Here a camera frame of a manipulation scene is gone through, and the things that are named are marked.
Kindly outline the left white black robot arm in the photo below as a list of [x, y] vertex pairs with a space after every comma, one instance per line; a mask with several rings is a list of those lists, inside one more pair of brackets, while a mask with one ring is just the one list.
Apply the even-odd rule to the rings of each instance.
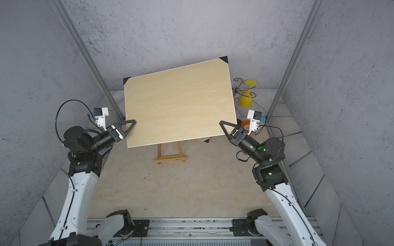
[[93, 231], [87, 229], [87, 218], [94, 188], [101, 174], [103, 156], [100, 152], [127, 137], [135, 120], [110, 125], [103, 132], [80, 126], [64, 133], [64, 146], [70, 151], [68, 159], [69, 185], [61, 215], [50, 235], [48, 246], [104, 246], [116, 234], [129, 237], [136, 226], [127, 210], [110, 213]]

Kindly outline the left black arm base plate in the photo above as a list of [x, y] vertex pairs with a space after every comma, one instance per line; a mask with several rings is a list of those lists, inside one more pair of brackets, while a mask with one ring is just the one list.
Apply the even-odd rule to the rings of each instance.
[[123, 237], [125, 237], [125, 238], [147, 237], [148, 230], [149, 230], [149, 224], [150, 224], [150, 220], [148, 220], [148, 219], [134, 220], [132, 227], [131, 227], [131, 232], [129, 232], [128, 234], [126, 234]]

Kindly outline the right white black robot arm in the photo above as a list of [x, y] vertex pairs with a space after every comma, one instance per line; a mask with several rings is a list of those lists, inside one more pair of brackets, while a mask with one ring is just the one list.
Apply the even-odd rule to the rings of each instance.
[[252, 167], [255, 182], [275, 205], [288, 230], [285, 233], [266, 211], [256, 209], [246, 217], [249, 233], [264, 236], [271, 246], [324, 246], [326, 243], [307, 219], [280, 167], [285, 159], [284, 139], [271, 137], [259, 143], [241, 126], [220, 121], [222, 130], [227, 126], [233, 128], [231, 132], [224, 132], [229, 142], [256, 161]]

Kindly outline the light wooden canvas board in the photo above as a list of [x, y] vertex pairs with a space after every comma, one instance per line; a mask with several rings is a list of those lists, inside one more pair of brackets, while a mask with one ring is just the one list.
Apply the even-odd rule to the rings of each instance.
[[198, 140], [209, 143], [210, 137], [198, 138]]
[[124, 79], [125, 114], [136, 124], [127, 147], [224, 135], [235, 124], [228, 58]]

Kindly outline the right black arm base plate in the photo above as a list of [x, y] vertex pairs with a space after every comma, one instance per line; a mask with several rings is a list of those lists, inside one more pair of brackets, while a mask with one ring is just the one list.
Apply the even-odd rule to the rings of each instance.
[[254, 236], [254, 225], [250, 219], [233, 219], [231, 223], [229, 230], [234, 236]]

